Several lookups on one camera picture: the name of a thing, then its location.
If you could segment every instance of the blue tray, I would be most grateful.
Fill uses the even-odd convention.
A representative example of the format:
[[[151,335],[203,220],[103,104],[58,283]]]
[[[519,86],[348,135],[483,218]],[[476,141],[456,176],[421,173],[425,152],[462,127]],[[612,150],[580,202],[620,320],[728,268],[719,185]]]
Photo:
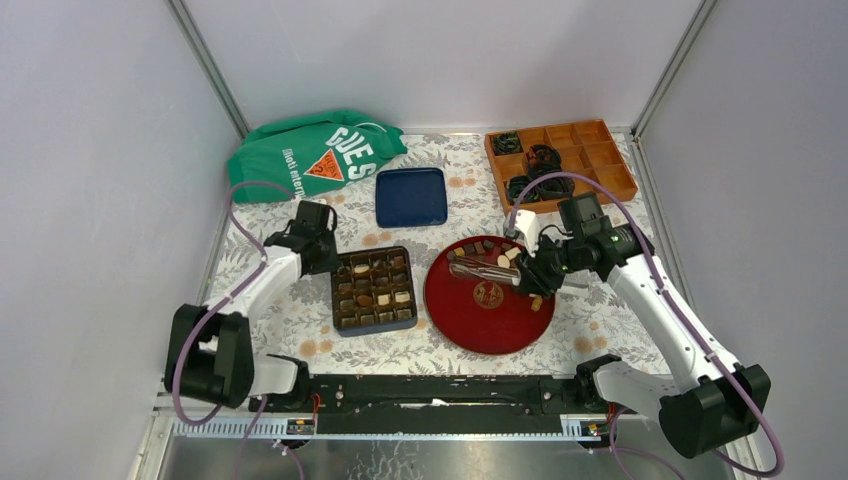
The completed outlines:
[[[448,220],[445,174],[438,168],[400,168],[377,174],[377,225],[441,225]]]

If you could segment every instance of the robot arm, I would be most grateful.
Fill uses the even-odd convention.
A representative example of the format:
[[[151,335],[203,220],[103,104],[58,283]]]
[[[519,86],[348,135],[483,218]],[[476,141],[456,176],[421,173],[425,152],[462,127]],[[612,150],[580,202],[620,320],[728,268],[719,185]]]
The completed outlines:
[[[687,458],[753,433],[758,423],[750,410],[656,290],[645,253],[635,241],[636,227],[613,228],[594,193],[565,200],[559,208],[573,238],[539,238],[535,214],[521,211],[516,217],[516,228],[525,235],[528,248],[518,262],[519,291],[549,296],[566,273],[597,272],[645,326],[672,377],[649,375],[606,355],[578,367],[586,401],[615,402],[645,415],[660,424],[672,446]],[[660,260],[653,260],[663,280],[668,280]],[[722,363],[735,367],[734,377],[762,410],[771,386],[768,375],[758,365],[743,367],[710,334],[674,286],[667,285],[675,303],[698,333],[709,339]]]
[[[177,357],[191,330],[211,306],[229,300],[190,346],[180,378],[181,394],[230,408],[238,407],[248,396],[291,394],[296,380],[308,375],[306,365],[289,357],[253,355],[250,332],[271,303],[301,276],[339,267],[336,223],[331,207],[302,201],[286,229],[265,240],[265,268],[258,275],[250,268],[236,281],[235,285],[247,283],[244,290],[234,297],[228,293],[210,299],[202,306],[180,307],[171,328],[166,389],[172,390]]]

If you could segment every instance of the red plate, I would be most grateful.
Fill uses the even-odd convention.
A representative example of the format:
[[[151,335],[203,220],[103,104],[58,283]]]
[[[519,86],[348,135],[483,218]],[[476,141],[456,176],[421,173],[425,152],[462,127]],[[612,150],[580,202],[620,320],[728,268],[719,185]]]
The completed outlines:
[[[447,253],[484,240],[495,244],[494,250],[486,254],[486,261],[492,264],[497,263],[503,243],[523,249],[489,235],[454,243],[436,257],[427,272],[424,301],[433,324],[460,347],[490,355],[517,352],[535,342],[548,328],[554,315],[554,297],[545,299],[542,308],[534,312],[530,309],[533,299],[519,295],[509,285],[453,276]]]

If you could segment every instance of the green shopping bag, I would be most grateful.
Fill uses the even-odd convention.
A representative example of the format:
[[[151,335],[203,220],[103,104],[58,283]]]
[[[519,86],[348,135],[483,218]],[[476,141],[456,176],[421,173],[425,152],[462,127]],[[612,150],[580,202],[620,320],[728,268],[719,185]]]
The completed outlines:
[[[250,132],[227,162],[230,184],[272,182],[298,197],[336,190],[406,153],[403,131],[352,110],[270,123]],[[236,203],[280,202],[277,190],[245,187]]]

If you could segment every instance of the floral tablecloth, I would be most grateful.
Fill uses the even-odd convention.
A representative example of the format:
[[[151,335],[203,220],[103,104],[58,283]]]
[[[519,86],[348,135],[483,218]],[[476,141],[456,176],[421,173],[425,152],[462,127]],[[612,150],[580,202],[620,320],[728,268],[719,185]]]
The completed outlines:
[[[668,369],[656,345],[636,316],[612,290],[595,276],[589,295],[560,295],[553,321],[535,343],[520,352],[490,356],[463,350],[432,324],[424,305],[424,279],[439,252],[461,238],[502,233],[504,220],[494,179],[483,148],[482,135],[407,135],[407,155],[385,169],[436,167],[445,173],[448,221],[435,227],[381,229],[374,213],[375,176],[322,195],[339,214],[336,238],[339,252],[403,245],[413,264],[418,323],[389,333],[343,338],[332,325],[330,279],[305,277],[295,283],[257,321],[252,332],[254,349],[261,353],[298,357],[313,373],[357,374],[560,374],[574,373],[585,360],[612,352],[635,368],[650,373]],[[619,149],[631,165],[630,151],[621,134]],[[639,182],[638,172],[634,172]],[[650,237],[650,219],[641,194],[627,203],[639,226]],[[605,206],[613,223],[622,222],[615,207]],[[281,230],[294,216],[292,203],[239,205],[237,218],[264,239]],[[542,217],[558,222],[557,214]],[[224,293],[249,264],[254,248],[230,226],[212,284],[212,294]]]

